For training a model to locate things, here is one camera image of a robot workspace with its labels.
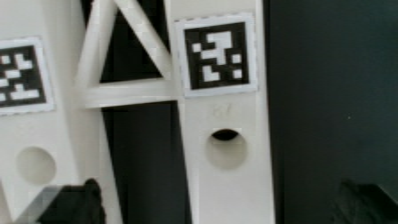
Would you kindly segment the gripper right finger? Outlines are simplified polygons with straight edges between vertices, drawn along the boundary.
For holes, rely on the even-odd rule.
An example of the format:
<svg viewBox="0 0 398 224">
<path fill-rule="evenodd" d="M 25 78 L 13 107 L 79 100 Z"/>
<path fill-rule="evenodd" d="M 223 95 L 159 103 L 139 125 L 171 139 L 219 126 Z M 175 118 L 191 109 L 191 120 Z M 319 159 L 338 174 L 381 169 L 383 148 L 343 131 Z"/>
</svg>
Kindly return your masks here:
<svg viewBox="0 0 398 224">
<path fill-rule="evenodd" d="M 377 184 L 342 182 L 331 224 L 398 224 L 398 202 Z"/>
</svg>

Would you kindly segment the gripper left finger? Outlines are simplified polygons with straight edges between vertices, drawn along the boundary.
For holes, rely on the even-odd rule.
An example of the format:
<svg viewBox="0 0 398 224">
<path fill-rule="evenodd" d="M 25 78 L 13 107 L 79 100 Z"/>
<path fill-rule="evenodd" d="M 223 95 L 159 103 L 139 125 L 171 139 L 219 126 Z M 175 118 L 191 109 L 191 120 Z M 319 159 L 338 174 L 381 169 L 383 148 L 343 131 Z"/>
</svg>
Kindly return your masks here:
<svg viewBox="0 0 398 224">
<path fill-rule="evenodd" d="M 15 224 L 107 224 L 98 181 L 88 179 L 82 185 L 47 187 Z"/>
</svg>

